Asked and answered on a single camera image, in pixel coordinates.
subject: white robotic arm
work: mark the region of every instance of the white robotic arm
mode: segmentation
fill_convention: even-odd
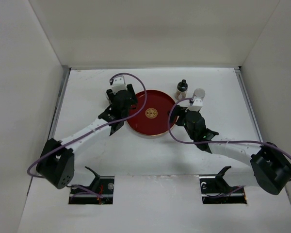
[[[95,172],[85,168],[75,171],[75,159],[96,141],[105,139],[119,130],[124,125],[121,119],[128,117],[129,110],[137,104],[132,85],[126,85],[123,76],[113,79],[111,89],[107,90],[107,98],[111,105],[91,124],[69,137],[60,140],[52,138],[46,142],[41,157],[67,145],[41,160],[36,167],[37,172],[56,188],[61,189],[68,184],[91,184],[96,176]]]
[[[232,140],[206,128],[205,120],[199,112],[202,106],[202,98],[194,96],[190,100],[190,106],[177,105],[174,108],[170,122],[178,117],[176,125],[185,128],[189,137],[200,150],[240,161],[248,165],[248,169],[238,168],[228,171],[230,167],[226,167],[224,172],[202,175],[200,178],[213,177],[217,179],[218,183],[221,183],[219,186],[224,186],[226,190],[232,186],[260,186],[266,192],[278,195],[291,178],[291,164],[286,157],[275,150],[276,146],[272,143],[263,146],[251,143],[228,143]]]

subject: white wall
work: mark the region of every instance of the white wall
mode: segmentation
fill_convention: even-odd
[[[17,231],[62,68],[27,0],[0,0],[0,233]]]
[[[30,0],[72,67],[240,66],[279,0]]]
[[[291,0],[280,1],[241,71],[263,139],[291,153]]]

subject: black bottle cap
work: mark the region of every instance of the black bottle cap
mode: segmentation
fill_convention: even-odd
[[[180,92],[184,92],[188,90],[188,84],[186,83],[185,79],[182,79],[182,81],[178,83],[177,89]]]

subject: red plate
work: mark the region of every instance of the red plate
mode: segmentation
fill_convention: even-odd
[[[171,110],[175,101],[167,94],[157,90],[147,90],[147,101],[143,110],[127,122],[133,130],[138,133],[155,136],[168,131],[168,111]],[[130,110],[129,115],[136,113],[145,101],[145,92],[136,94],[138,104],[137,108]]]

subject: gold emblem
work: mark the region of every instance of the gold emblem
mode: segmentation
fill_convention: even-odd
[[[148,108],[145,111],[145,115],[147,118],[154,119],[155,117],[157,117],[157,110],[155,108]]]

